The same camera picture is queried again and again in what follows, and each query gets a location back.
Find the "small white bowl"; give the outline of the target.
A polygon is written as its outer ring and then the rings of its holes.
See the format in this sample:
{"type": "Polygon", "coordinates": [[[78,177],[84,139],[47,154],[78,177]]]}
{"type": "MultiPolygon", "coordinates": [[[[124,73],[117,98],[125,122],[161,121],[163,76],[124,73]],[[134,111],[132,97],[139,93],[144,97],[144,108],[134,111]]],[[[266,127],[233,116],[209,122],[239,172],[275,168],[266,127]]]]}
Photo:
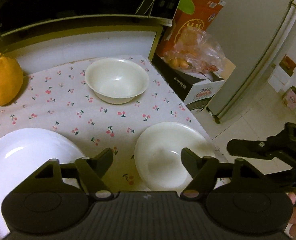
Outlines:
{"type": "Polygon", "coordinates": [[[199,157],[215,157],[205,137],[178,122],[161,122],[141,133],[134,160],[140,178],[150,190],[180,193],[192,181],[181,161],[185,147],[199,157]]]}

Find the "plain white plate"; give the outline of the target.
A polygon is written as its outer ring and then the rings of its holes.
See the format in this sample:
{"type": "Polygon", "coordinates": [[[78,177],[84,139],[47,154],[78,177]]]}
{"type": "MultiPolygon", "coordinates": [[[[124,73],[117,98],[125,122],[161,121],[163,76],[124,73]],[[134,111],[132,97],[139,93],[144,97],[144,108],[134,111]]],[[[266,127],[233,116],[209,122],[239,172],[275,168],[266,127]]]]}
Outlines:
{"type": "Polygon", "coordinates": [[[73,142],[47,129],[23,128],[0,136],[0,239],[9,234],[1,214],[4,198],[49,159],[65,164],[83,156],[73,142]]]}

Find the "large cream bowl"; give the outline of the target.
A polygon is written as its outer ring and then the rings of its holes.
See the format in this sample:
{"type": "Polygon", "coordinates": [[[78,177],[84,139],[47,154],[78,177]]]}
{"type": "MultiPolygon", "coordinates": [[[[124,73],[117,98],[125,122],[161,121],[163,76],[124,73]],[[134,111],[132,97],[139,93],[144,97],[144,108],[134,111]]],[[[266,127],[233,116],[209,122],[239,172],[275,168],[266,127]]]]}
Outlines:
{"type": "Polygon", "coordinates": [[[85,81],[95,95],[106,103],[121,105],[132,101],[149,87],[149,75],[129,60],[104,58],[85,70],[85,81]]]}

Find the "cherry print tablecloth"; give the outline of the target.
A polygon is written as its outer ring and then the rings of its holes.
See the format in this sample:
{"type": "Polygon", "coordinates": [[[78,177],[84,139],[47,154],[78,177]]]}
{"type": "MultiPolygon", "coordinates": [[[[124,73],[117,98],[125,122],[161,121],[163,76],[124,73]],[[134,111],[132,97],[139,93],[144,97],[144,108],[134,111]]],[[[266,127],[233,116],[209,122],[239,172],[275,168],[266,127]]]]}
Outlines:
{"type": "Polygon", "coordinates": [[[8,106],[0,106],[0,136],[23,128],[42,128],[73,142],[93,157],[105,148],[114,153],[104,175],[112,190],[145,191],[134,161],[136,141],[148,127],[179,122],[205,135],[197,119],[185,107],[156,69],[143,57],[130,60],[149,75],[144,94],[123,105],[100,100],[85,81],[89,60],[64,64],[24,78],[25,91],[8,106]]]}

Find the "black white cardboard box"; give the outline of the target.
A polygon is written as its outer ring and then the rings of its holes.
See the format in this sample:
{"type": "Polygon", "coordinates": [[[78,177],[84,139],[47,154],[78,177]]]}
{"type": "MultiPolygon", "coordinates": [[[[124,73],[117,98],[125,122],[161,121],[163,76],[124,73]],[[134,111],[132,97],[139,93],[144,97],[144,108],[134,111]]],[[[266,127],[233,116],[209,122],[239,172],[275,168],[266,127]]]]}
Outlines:
{"type": "Polygon", "coordinates": [[[152,64],[191,111],[207,107],[236,68],[230,60],[224,59],[224,70],[208,74],[186,74],[172,69],[158,55],[154,55],[152,64]]]}

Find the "plastic bag of oranges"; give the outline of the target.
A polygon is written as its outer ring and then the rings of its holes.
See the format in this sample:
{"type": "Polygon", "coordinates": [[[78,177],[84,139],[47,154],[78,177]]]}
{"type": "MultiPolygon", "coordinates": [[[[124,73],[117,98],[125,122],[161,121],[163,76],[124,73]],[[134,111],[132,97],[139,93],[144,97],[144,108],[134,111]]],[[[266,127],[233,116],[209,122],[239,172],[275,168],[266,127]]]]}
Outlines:
{"type": "Polygon", "coordinates": [[[177,43],[161,56],[172,69],[200,74],[224,70],[225,58],[219,42],[195,27],[185,28],[177,43]]]}

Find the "grey refrigerator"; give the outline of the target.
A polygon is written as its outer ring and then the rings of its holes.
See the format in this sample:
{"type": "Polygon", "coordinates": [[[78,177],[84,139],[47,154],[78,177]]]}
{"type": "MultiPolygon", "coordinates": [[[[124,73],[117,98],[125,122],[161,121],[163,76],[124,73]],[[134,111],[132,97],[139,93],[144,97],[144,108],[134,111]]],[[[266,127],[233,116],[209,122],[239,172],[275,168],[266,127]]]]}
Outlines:
{"type": "Polygon", "coordinates": [[[296,31],[296,0],[221,1],[225,5],[207,31],[235,69],[209,102],[217,121],[228,118],[296,31]]]}

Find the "orange citrus on table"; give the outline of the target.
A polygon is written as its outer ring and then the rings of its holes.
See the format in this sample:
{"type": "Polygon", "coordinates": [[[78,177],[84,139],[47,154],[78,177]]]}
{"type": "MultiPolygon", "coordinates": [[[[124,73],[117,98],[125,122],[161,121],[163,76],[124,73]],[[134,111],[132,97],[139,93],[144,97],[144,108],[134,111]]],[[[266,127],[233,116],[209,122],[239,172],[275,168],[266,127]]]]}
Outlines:
{"type": "Polygon", "coordinates": [[[23,80],[23,70],[16,59],[0,53],[0,106],[10,103],[17,96],[23,80]]]}

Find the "red gift box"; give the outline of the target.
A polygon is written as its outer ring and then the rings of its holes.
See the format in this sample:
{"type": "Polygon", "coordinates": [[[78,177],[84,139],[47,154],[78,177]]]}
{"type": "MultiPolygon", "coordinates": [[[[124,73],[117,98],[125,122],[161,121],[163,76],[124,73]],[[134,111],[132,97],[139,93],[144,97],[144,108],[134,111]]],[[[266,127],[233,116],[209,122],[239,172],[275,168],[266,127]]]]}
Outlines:
{"type": "Polygon", "coordinates": [[[205,31],[225,5],[223,0],[180,0],[172,26],[166,28],[156,54],[162,57],[171,50],[187,27],[205,31]]]}

